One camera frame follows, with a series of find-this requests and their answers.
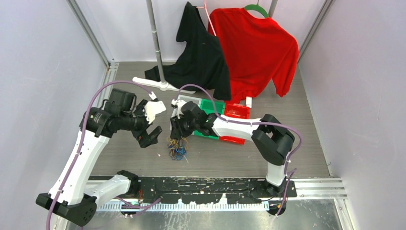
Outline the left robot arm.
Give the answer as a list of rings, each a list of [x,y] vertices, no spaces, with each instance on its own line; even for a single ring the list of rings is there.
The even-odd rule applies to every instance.
[[[141,148],[158,142],[161,127],[148,133],[156,116],[166,107],[154,93],[150,100],[136,102],[136,95],[113,89],[101,107],[91,107],[79,125],[77,142],[62,174],[47,193],[36,198],[36,204],[80,227],[87,225],[96,209],[121,195],[137,196],[139,177],[126,170],[111,179],[86,188],[93,167],[112,136],[119,130],[130,131]]]

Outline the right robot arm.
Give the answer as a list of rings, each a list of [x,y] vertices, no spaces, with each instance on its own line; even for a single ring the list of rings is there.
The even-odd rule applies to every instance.
[[[235,137],[252,141],[267,162],[266,191],[279,196],[286,186],[285,168],[293,148],[294,135],[272,115],[262,119],[232,118],[206,113],[194,102],[172,100],[176,115],[170,119],[171,139],[182,139],[194,132],[204,136]]]

